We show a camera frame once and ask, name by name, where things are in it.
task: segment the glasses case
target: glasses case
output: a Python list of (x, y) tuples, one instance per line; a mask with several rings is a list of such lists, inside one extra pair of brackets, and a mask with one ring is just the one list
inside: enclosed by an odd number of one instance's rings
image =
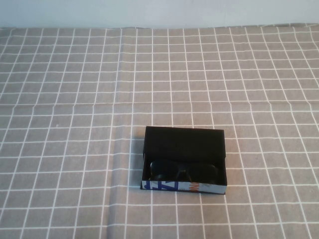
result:
[(147, 126), (141, 189), (225, 194), (225, 136), (219, 129)]

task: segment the white grid line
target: white grid line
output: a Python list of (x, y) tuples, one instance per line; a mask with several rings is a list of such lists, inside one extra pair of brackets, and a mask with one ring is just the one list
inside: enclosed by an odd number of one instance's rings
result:
[[(283, 89), (283, 86), (282, 86), (282, 83), (281, 83), (281, 81), (280, 81), (280, 77), (279, 77), (279, 75), (278, 75), (277, 70), (276, 70), (276, 74), (277, 74), (277, 78), (278, 78), (278, 80), (279, 80), (279, 83), (280, 83), (280, 85), (281, 85), (281, 87), (282, 87), (282, 89)], [(294, 118), (294, 114), (293, 114), (293, 112), (292, 112), (291, 104), (290, 104), (290, 109), (291, 109), (291, 113), (292, 113), (292, 117), (293, 117), (293, 119), (294, 119), (294, 122), (296, 122), (296, 120), (295, 120), (295, 118)], [(275, 121), (275, 118), (274, 118), (274, 115), (273, 115), (272, 111), (271, 111), (271, 115), (272, 115), (273, 121)], [(275, 128), (276, 128), (277, 134), (279, 135), (279, 131), (278, 131), (278, 128), (277, 128), (276, 125), (275, 125)], [(301, 205), (300, 196), (299, 196), (298, 190), (297, 190), (296, 185), (295, 185), (295, 181), (294, 181), (294, 178), (293, 178), (293, 174), (292, 174), (291, 169), (290, 169), (290, 167), (289, 167), (289, 163), (288, 163), (288, 160), (287, 160), (287, 156), (286, 156), (286, 154), (285, 154), (285, 148), (284, 148), (284, 145), (283, 145), (283, 143), (282, 143), (281, 138), (279, 138), (279, 141), (280, 141), (281, 148), (282, 148), (283, 151), (284, 151), (284, 156), (285, 156), (286, 164), (288, 165), (288, 170), (289, 170), (289, 173), (290, 173), (290, 177), (291, 177), (292, 182), (293, 182), (293, 184), (294, 184), (295, 192), (296, 192), (296, 194), (297, 194), (297, 198), (298, 198), (298, 200), (299, 200), (299, 202), (300, 202), (300, 208), (301, 208), (301, 211), (302, 211), (302, 215), (303, 215), (304, 221), (306, 222), (306, 227), (307, 227), (308, 235), (309, 235), (309, 237), (310, 237), (310, 239), (311, 239), (312, 236), (311, 236), (311, 233), (310, 233), (308, 224), (307, 224), (305, 212), (304, 212), (304, 209), (303, 209), (303, 207), (302, 207), (302, 205)]]
[[(136, 54), (135, 54), (135, 64), (134, 70), (136, 70)], [(136, 71), (134, 71), (134, 80), (133, 80), (133, 100), (132, 100), (132, 113), (134, 112), (134, 99), (135, 99), (135, 78), (136, 78)], [(131, 117), (131, 140), (130, 140), (130, 157), (129, 157), (129, 167), (131, 166), (131, 157), (132, 157), (132, 138), (133, 138), (133, 117)], [(128, 185), (130, 184), (130, 171), (128, 173)], [(127, 222), (128, 222), (128, 203), (129, 203), (129, 188), (127, 188), (126, 192), (126, 208), (125, 208), (125, 227), (124, 227), (124, 239), (127, 238)]]
[[(42, 87), (43, 87), (44, 79), (45, 79), (45, 78), (43, 78), (43, 81), (42, 81), (42, 84), (41, 84), (41, 89), (42, 89)], [(40, 95), (38, 95), (38, 97), (37, 97), (37, 99), (36, 99), (36, 104), (37, 104), (38, 101), (39, 101), (39, 97), (40, 97)], [(32, 122), (32, 118), (33, 118), (33, 114), (32, 114), (32, 116), (31, 116), (30, 123), (29, 123), (29, 127), (28, 127), (28, 129), (27, 129), (27, 132), (25, 133), (25, 140), (24, 140), (23, 143), (25, 143), (25, 141), (26, 141), (26, 137), (27, 137), (28, 131), (29, 131), (29, 129), (30, 129), (30, 124), (31, 124), (31, 122)], [(44, 155), (45, 146), (46, 146), (46, 143), (47, 143), (48, 136), (49, 136), (49, 131), (46, 133), (46, 136), (45, 136), (45, 141), (44, 141), (44, 145), (43, 145), (43, 149), (42, 149), (41, 156)], [(33, 197), (34, 188), (35, 188), (35, 185), (36, 185), (36, 182), (37, 182), (37, 178), (38, 178), (38, 175), (39, 175), (39, 171), (40, 171), (42, 159), (43, 159), (43, 158), (40, 157), (40, 161), (39, 161), (39, 165), (38, 165), (37, 172), (36, 172), (36, 175), (35, 175), (35, 179), (34, 179), (32, 191), (31, 191), (30, 199), (29, 199), (29, 202), (28, 202), (28, 207), (27, 207), (27, 210), (26, 210), (26, 213), (25, 213), (25, 217), (24, 217), (24, 222), (23, 222), (23, 227), (22, 227), (22, 231), (21, 231), (21, 234), (20, 234), (20, 239), (23, 237), (23, 232), (24, 232), (24, 229), (25, 229), (25, 225), (26, 225), (26, 221), (27, 221), (29, 209), (30, 209), (30, 206), (31, 206), (31, 200), (32, 200), (32, 197)]]
[[(111, 117), (111, 130), (110, 130), (110, 138), (112, 138), (112, 128), (113, 128), (113, 120), (114, 120), (114, 104), (115, 104), (115, 99), (116, 99), (116, 92), (114, 92), (114, 98), (113, 98), (113, 105), (112, 105), (112, 117)], [(106, 174), (105, 174), (105, 184), (104, 184), (104, 192), (103, 192), (103, 204), (105, 203), (105, 198), (106, 198), (106, 187), (107, 187), (107, 180), (108, 180), (108, 171), (109, 171), (109, 161), (110, 161), (110, 153), (111, 153), (111, 144), (109, 143), (109, 149), (108, 149), (108, 158), (107, 158), (107, 165), (106, 165)], [(102, 226), (103, 226), (103, 218), (104, 218), (104, 208), (102, 209), (101, 213), (101, 224), (100, 224), (100, 238), (102, 236)]]
[[(231, 106), (231, 104), (230, 104), (230, 114), (231, 114), (231, 118), (232, 118), (232, 122), (233, 122), (233, 127), (234, 127), (234, 131), (235, 131), (235, 136), (236, 136), (236, 138), (237, 138), (237, 132), (236, 132), (236, 128), (235, 128), (235, 121), (234, 121), (234, 117), (233, 117), (233, 113), (232, 113), (232, 106)], [(239, 151), (239, 157), (240, 157), (241, 165), (242, 165), (242, 167), (244, 168), (244, 163), (243, 163), (243, 159), (242, 159), (242, 157), (241, 157), (238, 139), (236, 139), (236, 141), (237, 141), (237, 147), (238, 147), (238, 151)], [(248, 199), (249, 199), (249, 202), (251, 203), (252, 201), (251, 201), (251, 197), (250, 197), (250, 193), (249, 193), (249, 188), (248, 188), (248, 186), (247, 186), (248, 183), (247, 183), (247, 178), (246, 178), (245, 170), (243, 170), (243, 174), (244, 174), (246, 189), (247, 189), (247, 193), (248, 193)], [(256, 225), (256, 220), (255, 220), (254, 209), (253, 209), (253, 206), (252, 206), (251, 204), (250, 204), (250, 209), (251, 209), (251, 213), (252, 213), (252, 216), (253, 216), (253, 221), (254, 221), (256, 236), (257, 236), (257, 239), (259, 239), (258, 230), (257, 230), (257, 225)]]
[[(73, 107), (73, 109), (72, 109), (72, 116), (71, 116), (71, 121), (70, 121), (69, 129), (68, 129), (68, 136), (67, 136), (67, 138), (70, 137), (70, 131), (71, 131), (71, 124), (72, 124), (72, 121), (73, 121), (73, 116), (74, 116), (74, 107)], [(57, 185), (56, 185), (56, 189), (55, 189), (55, 195), (54, 195), (54, 200), (53, 200), (53, 206), (55, 206), (55, 204), (56, 204), (56, 198), (57, 198), (57, 195), (58, 195), (58, 188), (59, 188), (59, 184), (60, 184), (60, 180), (61, 180), (62, 168), (63, 168), (63, 164), (64, 164), (66, 149), (67, 149), (67, 143), (65, 144), (65, 148), (64, 148), (63, 159), (62, 159), (62, 163), (61, 163), (61, 167), (60, 167), (60, 172), (59, 172), (59, 177), (58, 177), (58, 181), (57, 181)], [(50, 221), (49, 221), (49, 229), (48, 229), (47, 234), (46, 234), (46, 239), (49, 238), (50, 227), (51, 227), (52, 218), (53, 218), (53, 212), (54, 212), (54, 210), (51, 211)]]
[[(243, 85), (244, 85), (246, 97), (248, 98), (242, 73), (240, 72), (240, 74), (241, 74), (241, 77), (242, 77), (242, 82), (243, 82)], [(269, 184), (270, 184), (270, 187), (271, 187), (271, 192), (272, 192), (272, 196), (273, 196), (273, 199), (274, 199), (274, 202), (275, 202), (277, 215), (278, 215), (278, 218), (279, 218), (279, 222), (280, 222), (280, 224), (281, 224), (281, 230), (282, 230), (282, 233), (283, 233), (283, 235), (284, 235), (284, 239), (286, 239), (285, 230), (284, 230), (284, 227), (283, 227), (283, 225), (282, 225), (281, 215), (280, 215), (280, 213), (279, 213), (279, 209), (278, 209), (277, 200), (276, 200), (276, 196), (275, 196), (275, 193), (274, 193), (273, 185), (271, 184), (271, 180), (270, 180), (270, 176), (269, 176), (269, 172), (268, 172), (268, 167), (267, 167), (267, 164), (266, 164), (265, 156), (264, 156), (264, 154), (263, 154), (263, 149), (262, 149), (262, 146), (261, 146), (261, 142), (260, 142), (259, 134), (258, 134), (258, 131), (257, 131), (257, 127), (256, 127), (256, 124), (255, 124), (254, 115), (253, 115), (253, 113), (252, 113), (252, 106), (251, 106), (251, 104), (250, 104), (250, 114), (251, 114), (251, 117), (252, 117), (252, 119), (253, 119), (253, 124), (254, 124), (255, 133), (256, 133), (256, 136), (257, 136), (257, 139), (258, 139), (258, 144), (259, 144), (260, 151), (261, 151), (261, 155), (262, 155), (263, 162), (264, 162), (264, 165), (265, 165), (265, 169), (266, 169), (266, 173), (267, 173), (267, 178), (268, 178), (268, 181), (269, 181)]]
[[(10, 124), (11, 124), (12, 118), (13, 118), (13, 111), (12, 111), (12, 114), (11, 114), (10, 119), (9, 119), (9, 122), (8, 122), (8, 127), (9, 127)], [(4, 136), (3, 136), (3, 140), (2, 140), (2, 144), (1, 144), (1, 146), (0, 146), (0, 151), (2, 150), (2, 147), (3, 147), (3, 145), (4, 145), (3, 142), (4, 142), (4, 139), (5, 139), (6, 135), (7, 135), (8, 127), (7, 127), (7, 129), (5, 130), (5, 133), (4, 133)], [(21, 150), (20, 150), (20, 152), (19, 152), (19, 156), (21, 156), (22, 150), (23, 150), (23, 146), (21, 147)], [(17, 160), (16, 165), (15, 165), (15, 168), (14, 168), (14, 172), (16, 172), (16, 170), (17, 170), (18, 163), (19, 163), (19, 159), (20, 159), (20, 157), (18, 157), (18, 160)], [(9, 188), (8, 188), (8, 193), (6, 194), (6, 197), (5, 197), (5, 200), (4, 200), (3, 205), (6, 205), (6, 202), (7, 202), (8, 198), (9, 198), (9, 193), (10, 193), (10, 189), (11, 189), (12, 184), (13, 184), (13, 179), (14, 179), (14, 175), (13, 175), (12, 178), (11, 178), (10, 185), (9, 185)], [(0, 222), (1, 222), (2, 217), (3, 217), (3, 212), (4, 212), (4, 210), (2, 210), (2, 211), (1, 211), (1, 214), (0, 214)]]

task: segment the table surface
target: table surface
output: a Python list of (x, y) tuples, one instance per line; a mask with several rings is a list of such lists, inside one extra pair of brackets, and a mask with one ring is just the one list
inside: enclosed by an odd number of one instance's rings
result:
[[(0, 30), (0, 238), (319, 235), (319, 25)], [(226, 195), (140, 190), (146, 125), (225, 130)]]

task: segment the black sunglasses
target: black sunglasses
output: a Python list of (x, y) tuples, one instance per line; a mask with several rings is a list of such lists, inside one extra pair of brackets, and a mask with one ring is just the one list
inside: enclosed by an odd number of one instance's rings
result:
[(151, 163), (150, 181), (190, 181), (216, 183), (218, 170), (205, 163), (177, 163), (170, 160), (155, 160)]

